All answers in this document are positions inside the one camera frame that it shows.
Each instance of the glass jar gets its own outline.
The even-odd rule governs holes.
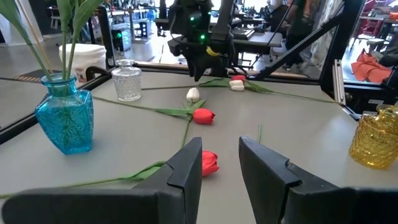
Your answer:
[[[398,107],[378,105],[377,116],[362,115],[349,155],[362,165],[387,169],[398,157]]]
[[[133,60],[122,59],[116,62],[119,68],[112,71],[112,79],[118,99],[134,101],[141,97],[141,69],[133,67]]]
[[[35,115],[44,133],[64,154],[87,152],[93,142],[93,99],[88,90],[77,90],[76,76],[62,74],[41,81],[48,97],[36,106]]]

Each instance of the green stem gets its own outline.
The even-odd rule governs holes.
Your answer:
[[[181,148],[184,147],[185,145],[185,141],[187,140],[187,135],[188,135],[188,129],[189,129],[189,124],[191,123],[192,118],[190,118],[187,122],[187,127],[185,127],[185,132],[184,132],[184,137],[182,139],[182,143],[181,143]]]
[[[259,124],[259,129],[258,129],[258,132],[257,132],[257,142],[259,144],[261,144],[261,134],[262,134],[262,125]]]
[[[70,72],[72,70],[72,62],[73,62],[73,55],[75,54],[76,42],[77,42],[77,40],[75,38],[73,38],[72,47],[70,49],[68,72],[67,72],[66,80],[69,80],[69,78],[70,78]]]
[[[198,86],[199,85],[151,87],[151,88],[141,88],[141,90],[167,90],[167,89],[174,89],[174,88],[193,88],[193,87],[198,87]]]
[[[33,46],[33,44],[30,42],[30,43],[27,43],[27,45],[30,47],[33,55],[35,56],[37,62],[39,63],[40,67],[42,68],[44,75],[47,77],[47,80],[52,81],[49,71],[44,66],[44,63],[43,63],[42,59],[40,58],[39,53],[36,51],[35,47]]]
[[[104,184],[104,183],[109,183],[109,182],[114,182],[118,181],[120,178],[113,178],[113,179],[106,179],[106,180],[96,180],[96,181],[90,181],[90,182],[83,182],[79,184],[71,184],[71,185],[65,185],[61,187],[83,187],[83,186],[89,186],[89,185],[95,185],[95,184]]]
[[[7,199],[7,198],[11,198],[12,196],[14,196],[14,194],[4,194],[4,195],[0,195],[0,200],[2,200],[2,199]]]
[[[281,92],[277,92],[277,91],[274,91],[272,93],[283,95],[283,96],[293,96],[293,97],[296,97],[296,98],[303,98],[303,99],[307,99],[307,100],[325,102],[325,103],[336,103],[336,102],[330,101],[330,100],[321,100],[321,99],[316,99],[316,98],[307,97],[307,96],[299,96],[299,95],[290,94],[290,93],[281,93]]]
[[[101,101],[105,101],[105,102],[108,102],[108,103],[115,103],[115,104],[119,104],[119,105],[130,106],[130,107],[133,107],[133,108],[140,108],[140,109],[152,110],[152,111],[154,110],[153,108],[149,108],[149,107],[146,107],[146,106],[130,105],[130,104],[122,103],[122,102],[118,102],[118,101],[107,100],[107,99],[104,99],[104,98],[101,98],[101,97],[98,97],[98,96],[93,96],[93,98],[96,99],[96,100],[101,100]]]
[[[62,79],[67,77],[67,31],[62,25]]]

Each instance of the yellow glass jar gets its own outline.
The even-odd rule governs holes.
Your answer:
[[[398,157],[398,106],[378,105],[377,116],[362,115],[349,155],[358,163],[387,169]]]

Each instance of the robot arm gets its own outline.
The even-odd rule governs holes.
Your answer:
[[[210,0],[175,0],[169,11],[170,33],[181,34],[168,42],[170,51],[187,59],[189,74],[196,82],[207,68],[211,68],[212,76],[227,76],[228,62],[234,54],[234,0],[223,0],[220,16],[210,33],[212,6]]]

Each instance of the red cloth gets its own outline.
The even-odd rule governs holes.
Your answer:
[[[199,108],[193,112],[193,121],[198,124],[213,124],[216,115],[209,109]]]
[[[206,177],[216,171],[218,171],[219,167],[217,166],[217,154],[210,151],[202,152],[202,165],[201,165],[201,175],[202,177]]]
[[[368,80],[374,83],[381,83],[383,79],[388,78],[391,70],[380,65],[377,60],[368,55],[365,50],[359,55],[356,62],[351,64],[353,73],[358,81]]]

